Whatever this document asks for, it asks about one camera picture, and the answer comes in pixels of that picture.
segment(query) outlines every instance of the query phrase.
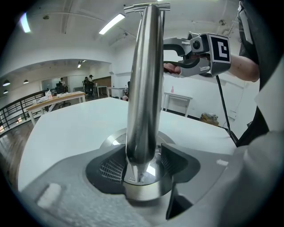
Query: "railing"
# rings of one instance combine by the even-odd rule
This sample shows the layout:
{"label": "railing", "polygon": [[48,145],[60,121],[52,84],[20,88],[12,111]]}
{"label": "railing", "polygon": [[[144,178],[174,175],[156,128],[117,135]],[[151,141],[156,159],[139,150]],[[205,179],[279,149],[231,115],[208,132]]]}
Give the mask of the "railing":
{"label": "railing", "polygon": [[34,104],[35,100],[40,99],[45,95],[47,90],[39,91],[23,98],[20,98],[0,109],[0,133],[10,129],[14,124],[22,120],[29,119],[27,107]]}

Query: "black sleeve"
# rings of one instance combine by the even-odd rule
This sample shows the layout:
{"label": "black sleeve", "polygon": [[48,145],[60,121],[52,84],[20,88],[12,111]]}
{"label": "black sleeve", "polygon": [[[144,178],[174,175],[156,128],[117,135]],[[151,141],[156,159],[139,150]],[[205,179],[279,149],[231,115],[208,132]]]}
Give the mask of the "black sleeve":
{"label": "black sleeve", "polygon": [[243,24],[241,22],[239,15],[238,15],[238,21],[239,21],[239,31],[241,37],[241,49],[239,56],[249,58],[252,61],[254,61],[256,64],[259,64],[256,47],[254,44],[250,44],[249,42],[246,41]]}

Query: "t-shaped handle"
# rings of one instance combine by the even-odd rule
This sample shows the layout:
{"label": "t-shaped handle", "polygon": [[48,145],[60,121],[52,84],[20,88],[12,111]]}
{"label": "t-shaped handle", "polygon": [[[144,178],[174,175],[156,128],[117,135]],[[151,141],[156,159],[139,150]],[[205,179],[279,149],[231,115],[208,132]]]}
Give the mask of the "t-shaped handle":
{"label": "t-shaped handle", "polygon": [[148,2],[148,3],[134,4],[132,6],[125,7],[124,12],[125,13],[142,12],[149,5],[157,6],[160,11],[169,11],[170,10],[170,3],[169,2]]}

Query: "fluorescent light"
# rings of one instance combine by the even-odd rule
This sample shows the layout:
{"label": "fluorescent light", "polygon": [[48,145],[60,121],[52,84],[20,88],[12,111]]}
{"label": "fluorescent light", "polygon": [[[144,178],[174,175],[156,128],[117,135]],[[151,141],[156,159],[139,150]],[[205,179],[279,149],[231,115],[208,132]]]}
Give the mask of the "fluorescent light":
{"label": "fluorescent light", "polygon": [[125,16],[121,13],[118,14],[114,19],[112,19],[100,32],[99,34],[105,34],[112,26],[114,26],[116,23],[121,21]]}
{"label": "fluorescent light", "polygon": [[3,86],[8,86],[9,84],[11,84],[10,81],[5,80],[4,83],[3,83]]}
{"label": "fluorescent light", "polygon": [[21,19],[20,19],[20,22],[22,24],[22,27],[23,27],[23,30],[24,32],[30,32],[30,27],[28,25],[28,20],[27,20],[27,13],[24,13],[22,16],[21,16]]}

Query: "white table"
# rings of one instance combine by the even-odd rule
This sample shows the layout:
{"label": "white table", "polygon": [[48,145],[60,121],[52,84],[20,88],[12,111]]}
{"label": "white table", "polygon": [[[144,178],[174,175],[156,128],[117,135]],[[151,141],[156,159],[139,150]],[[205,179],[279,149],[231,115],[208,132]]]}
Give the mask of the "white table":
{"label": "white table", "polygon": [[[19,190],[58,161],[98,149],[110,135],[126,128],[127,111],[128,102],[102,98],[41,116],[20,161]],[[161,111],[159,130],[187,148],[222,154],[232,154],[236,148],[225,129],[165,111]]]}
{"label": "white table", "polygon": [[112,90],[112,89],[118,90],[118,99],[120,100],[120,90],[124,90],[125,88],[123,88],[123,87],[120,87],[120,88],[118,88],[118,87],[108,87],[107,88],[107,96],[108,97],[110,96],[110,90]]}
{"label": "white table", "polygon": [[[175,99],[187,101],[188,105],[187,105],[187,108],[186,108],[186,111],[185,111],[185,117],[187,117],[187,115],[188,115],[187,112],[188,112],[188,109],[189,109],[189,103],[190,103],[190,100],[193,99],[192,97],[186,96],[186,95],[181,95],[181,94],[170,93],[170,92],[165,92],[164,95],[165,95],[165,98],[164,98],[164,104],[163,104],[163,108],[162,109],[166,108],[166,111],[168,110],[170,98],[175,98]],[[166,95],[168,95],[169,97],[168,97],[168,100],[167,100],[167,103],[166,103],[166,107],[165,107]]]}
{"label": "white table", "polygon": [[31,118],[32,124],[35,126],[36,122],[35,122],[34,116],[32,114],[33,111],[40,110],[41,114],[43,115],[43,108],[44,107],[51,106],[49,111],[48,111],[48,112],[51,112],[52,109],[54,108],[54,106],[57,103],[63,102],[63,101],[67,101],[67,100],[71,100],[71,99],[75,99],[75,98],[79,99],[79,103],[81,103],[81,99],[82,99],[83,102],[86,101],[85,93],[81,92],[81,91],[78,91],[76,93],[70,93],[70,94],[68,94],[66,96],[63,96],[63,97],[54,96],[54,97],[52,97],[52,99],[49,99],[49,100],[41,102],[41,103],[36,103],[36,104],[34,104],[32,106],[29,106],[28,108],[26,108],[26,110],[28,111],[28,114],[29,114],[29,116]]}
{"label": "white table", "polygon": [[101,88],[101,92],[102,92],[102,94],[103,94],[103,90],[102,90],[102,88],[103,87],[105,87],[106,88],[106,93],[108,92],[108,90],[107,90],[107,86],[94,86],[94,88],[95,88],[95,91],[96,91],[96,88],[97,88],[97,91],[98,91],[98,97],[99,97],[99,88]]}

